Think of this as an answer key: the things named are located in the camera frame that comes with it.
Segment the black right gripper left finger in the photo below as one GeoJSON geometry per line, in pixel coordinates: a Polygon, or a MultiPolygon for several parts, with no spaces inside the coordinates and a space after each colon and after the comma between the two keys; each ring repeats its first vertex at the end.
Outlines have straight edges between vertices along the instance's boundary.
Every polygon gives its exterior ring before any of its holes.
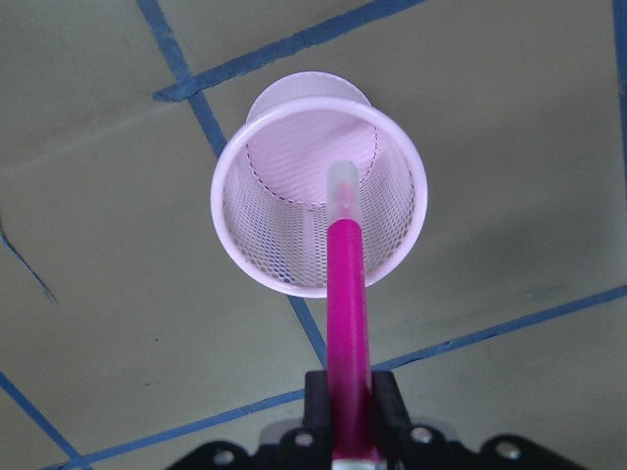
{"type": "Polygon", "coordinates": [[[303,428],[313,438],[304,450],[305,469],[330,469],[333,432],[327,374],[324,370],[306,373],[303,428]]]}

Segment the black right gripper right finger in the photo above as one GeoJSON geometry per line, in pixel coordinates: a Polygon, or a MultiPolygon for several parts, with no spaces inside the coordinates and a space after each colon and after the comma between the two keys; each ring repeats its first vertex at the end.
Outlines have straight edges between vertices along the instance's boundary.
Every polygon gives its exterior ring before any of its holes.
{"type": "Polygon", "coordinates": [[[410,417],[394,374],[371,373],[371,433],[382,469],[395,469],[402,454],[402,435],[410,417]]]}

